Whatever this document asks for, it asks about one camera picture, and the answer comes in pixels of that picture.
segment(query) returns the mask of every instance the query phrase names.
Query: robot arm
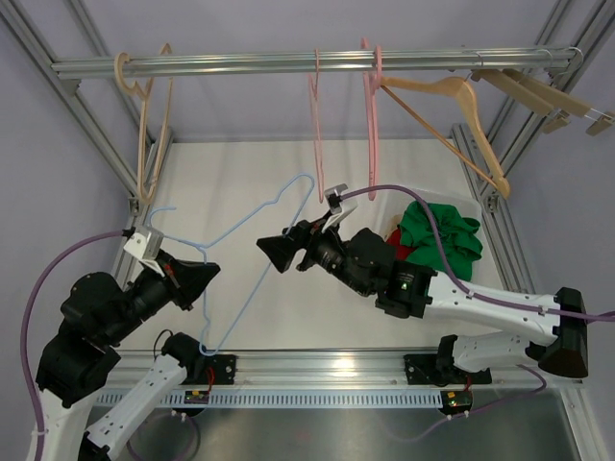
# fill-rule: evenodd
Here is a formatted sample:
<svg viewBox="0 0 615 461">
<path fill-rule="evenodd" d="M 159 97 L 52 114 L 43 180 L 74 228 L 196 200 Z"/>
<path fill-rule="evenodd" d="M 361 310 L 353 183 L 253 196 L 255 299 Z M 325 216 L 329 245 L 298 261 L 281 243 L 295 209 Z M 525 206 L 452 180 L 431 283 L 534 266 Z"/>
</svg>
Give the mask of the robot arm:
<svg viewBox="0 0 615 461">
<path fill-rule="evenodd" d="M 45 346 L 37 370 L 46 428 L 44 461 L 115 459 L 162 397 L 207 366 L 196 340 L 173 335 L 152 370 L 84 434 L 99 390 L 120 360 L 113 348 L 170 302 L 190 310 L 220 272 L 215 263 L 175 259 L 160 249 L 161 241 L 161 234 L 149 228 L 137 229 L 128 240 L 124 249 L 143 271 L 126 291 L 109 274 L 88 274 L 61 305 L 64 320 Z M 36 439 L 29 460 L 35 459 Z"/>
<path fill-rule="evenodd" d="M 299 250 L 305 250 L 297 270 L 319 265 L 361 296 L 376 295 L 376 307 L 399 318 L 458 319 L 496 328 L 502 333 L 474 338 L 447 336 L 438 350 L 439 372 L 477 372 L 489 366 L 538 362 L 555 375 L 587 376 L 586 324 L 553 314 L 526 312 L 480 301 L 458 290 L 444 273 L 396 260 L 395 249 L 369 229 L 342 241 L 339 223 L 357 203 L 342 201 L 345 184 L 326 192 L 330 211 L 313 222 L 301 221 L 282 235 L 265 237 L 257 245 L 283 273 Z M 584 312 L 577 290 L 562 288 L 554 295 L 524 295 L 466 284 L 470 293 L 550 309 Z"/>
</svg>

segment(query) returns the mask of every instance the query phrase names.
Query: green cloth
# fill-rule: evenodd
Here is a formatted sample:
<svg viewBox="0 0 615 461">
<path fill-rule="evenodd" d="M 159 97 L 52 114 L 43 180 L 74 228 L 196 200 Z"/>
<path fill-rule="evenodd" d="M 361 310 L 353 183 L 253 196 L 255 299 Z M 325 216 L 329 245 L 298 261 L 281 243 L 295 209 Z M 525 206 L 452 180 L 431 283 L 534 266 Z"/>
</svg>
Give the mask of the green cloth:
<svg viewBox="0 0 615 461">
<path fill-rule="evenodd" d="M 440 232 L 444 252 L 453 272 L 462 280 L 472 279 L 472 262 L 480 259 L 482 244 L 475 234 L 480 222 L 462 218 L 452 205 L 429 204 Z M 430 221 L 418 202 L 412 202 L 400 223 L 400 243 L 416 250 L 406 261 L 444 271 L 444 264 L 435 244 Z"/>
</svg>

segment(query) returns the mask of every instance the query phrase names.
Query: pink hanger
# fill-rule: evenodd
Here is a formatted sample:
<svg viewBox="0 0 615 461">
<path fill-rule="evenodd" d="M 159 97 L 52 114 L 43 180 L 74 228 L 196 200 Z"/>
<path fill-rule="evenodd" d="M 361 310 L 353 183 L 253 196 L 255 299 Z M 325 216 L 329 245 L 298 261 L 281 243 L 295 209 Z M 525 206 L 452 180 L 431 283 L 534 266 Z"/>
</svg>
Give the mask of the pink hanger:
<svg viewBox="0 0 615 461">
<path fill-rule="evenodd" d="M 367 38 L 361 39 L 361 49 L 369 48 Z M 381 87 L 382 78 L 382 49 L 378 45 L 374 50 L 376 56 L 376 72 L 363 72 L 363 86 L 365 88 L 365 113 L 367 114 L 367 135 L 369 138 L 369 185 L 378 183 L 378 109 L 376 106 L 376 91 Z M 376 198 L 376 191 L 369 192 L 369 200 Z"/>
<path fill-rule="evenodd" d="M 325 200 L 325 172 L 323 171 L 323 141 L 320 137 L 320 121 L 318 115 L 318 77 L 320 76 L 320 57 L 316 53 L 316 79 L 307 74 L 309 84 L 309 110 L 311 112 L 311 126 L 314 130 L 314 158 L 316 160 L 316 178 L 318 180 L 318 200 Z"/>
</svg>

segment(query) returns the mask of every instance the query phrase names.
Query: clothes rail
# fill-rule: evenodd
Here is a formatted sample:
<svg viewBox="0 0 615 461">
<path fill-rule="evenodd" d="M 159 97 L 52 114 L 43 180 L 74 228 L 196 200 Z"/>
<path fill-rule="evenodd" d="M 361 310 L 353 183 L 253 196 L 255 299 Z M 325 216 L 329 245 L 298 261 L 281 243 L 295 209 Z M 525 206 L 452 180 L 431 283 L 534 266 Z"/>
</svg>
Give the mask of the clothes rail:
<svg viewBox="0 0 615 461">
<path fill-rule="evenodd" d="M 577 51 L 569 47 L 382 50 L 382 70 L 565 69 Z M 374 65 L 372 50 L 319 51 L 321 72 L 363 72 Z M 209 74 L 312 72 L 316 55 L 307 53 L 155 56 L 131 58 L 126 77 L 172 77 Z M 62 80 L 111 79 L 113 57 L 57 60 L 52 69 Z"/>
</svg>

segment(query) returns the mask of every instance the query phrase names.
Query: red cloth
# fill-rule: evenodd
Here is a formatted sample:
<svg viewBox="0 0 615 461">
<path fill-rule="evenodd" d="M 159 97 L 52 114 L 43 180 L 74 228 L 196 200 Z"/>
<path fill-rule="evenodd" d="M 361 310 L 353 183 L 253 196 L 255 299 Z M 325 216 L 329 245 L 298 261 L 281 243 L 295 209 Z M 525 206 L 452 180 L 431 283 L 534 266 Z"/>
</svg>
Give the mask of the red cloth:
<svg viewBox="0 0 615 461">
<path fill-rule="evenodd" d="M 410 256 L 410 254 L 414 250 L 416 250 L 416 248 L 405 247 L 404 245 L 400 243 L 401 239 L 402 239 L 402 232 L 400 231 L 400 228 L 397 228 L 395 229 L 393 233 L 391 233 L 391 236 L 388 237 L 388 240 L 386 240 L 386 243 L 388 243 L 389 245 L 392 245 L 397 250 L 395 253 L 396 259 L 405 261 L 406 258 Z"/>
</svg>

